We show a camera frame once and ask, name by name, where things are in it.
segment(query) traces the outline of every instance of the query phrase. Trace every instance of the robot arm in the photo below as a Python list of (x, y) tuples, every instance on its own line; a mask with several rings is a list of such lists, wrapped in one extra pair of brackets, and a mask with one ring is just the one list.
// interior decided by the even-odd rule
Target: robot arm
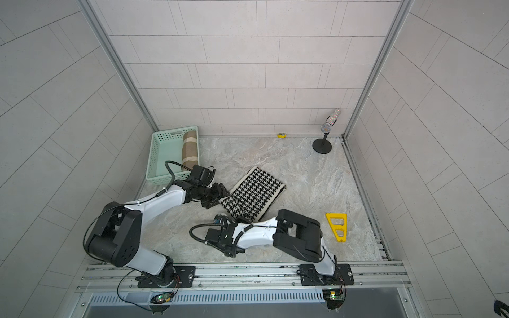
[[(123, 205), (107, 204), (97, 219), (86, 244), (85, 251), (117, 267), (127, 266), (143, 272), (144, 276), (159, 286), (168, 285), (173, 277), (173, 260), (140, 244), (142, 228), (157, 215), (192, 199), (199, 200), (206, 209), (219, 203), (230, 193), (223, 184), (211, 183), (214, 172), (195, 165), (185, 181), (176, 181), (168, 189)], [(337, 266), (322, 238), (318, 221), (289, 210), (280, 210), (270, 220), (247, 223), (233, 222), (227, 216), (217, 215), (215, 225), (220, 229), (208, 230), (205, 239), (225, 256), (235, 257), (246, 248), (272, 245), (305, 262), (312, 262), (318, 274), (335, 276)], [(296, 226), (295, 236), (289, 229)]]

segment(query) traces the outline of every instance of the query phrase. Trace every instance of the yellow plastic object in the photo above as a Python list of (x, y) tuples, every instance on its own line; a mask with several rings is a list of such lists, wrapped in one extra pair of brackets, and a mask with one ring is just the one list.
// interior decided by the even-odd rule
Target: yellow plastic object
[[(329, 221), (330, 228), (336, 237), (338, 242), (345, 242), (347, 240), (347, 215), (346, 213), (325, 213), (325, 217), (327, 221)], [(333, 219), (343, 220), (343, 224), (333, 224)], [(343, 232), (343, 236), (339, 236), (337, 231), (340, 230)]]

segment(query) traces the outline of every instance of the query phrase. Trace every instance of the mint green basket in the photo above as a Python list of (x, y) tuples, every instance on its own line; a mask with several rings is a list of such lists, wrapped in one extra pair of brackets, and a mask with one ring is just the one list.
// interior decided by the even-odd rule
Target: mint green basket
[[(164, 162), (166, 160), (182, 162), (182, 148), (184, 147), (184, 134), (188, 131), (196, 131), (198, 140), (198, 127), (189, 126), (178, 129), (156, 131), (152, 134), (150, 144), (149, 163), (147, 165), (147, 181), (156, 186), (167, 185), (172, 176), (169, 174)], [(200, 164), (200, 143), (198, 142), (198, 164)], [(185, 180), (191, 172), (177, 165), (170, 164), (169, 167), (175, 174), (175, 180)]]

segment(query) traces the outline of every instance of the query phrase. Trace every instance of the black and white cloth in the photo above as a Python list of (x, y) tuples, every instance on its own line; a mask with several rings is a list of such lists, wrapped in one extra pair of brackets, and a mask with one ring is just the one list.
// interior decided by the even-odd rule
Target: black and white cloth
[(222, 199), (222, 206), (234, 218), (242, 216), (258, 222), (274, 200), (285, 190), (285, 185), (267, 172), (253, 167)]

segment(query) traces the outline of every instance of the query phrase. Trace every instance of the marble floor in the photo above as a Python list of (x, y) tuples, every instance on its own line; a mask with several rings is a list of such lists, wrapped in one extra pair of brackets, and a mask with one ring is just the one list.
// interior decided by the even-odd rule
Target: marble floor
[[(312, 149), (313, 140), (315, 138), (201, 137), (200, 164), (213, 165), (217, 169), (214, 182), (222, 182), (228, 190), (250, 168), (258, 166), (287, 186), (261, 221), (276, 216), (279, 209), (288, 209), (320, 222), (327, 246), (339, 261), (381, 260), (340, 139), (329, 139), (332, 151), (327, 155)], [(147, 182), (141, 197), (159, 188)], [(251, 247), (236, 258), (225, 257), (189, 236), (192, 226), (210, 223), (216, 214), (223, 212), (221, 205), (205, 210), (193, 202), (175, 207), (146, 225), (142, 244), (171, 256), (177, 263), (298, 261), (272, 246)], [(347, 213), (346, 242), (335, 239), (325, 218), (327, 212)], [(198, 228), (194, 233), (204, 238), (206, 228)]]

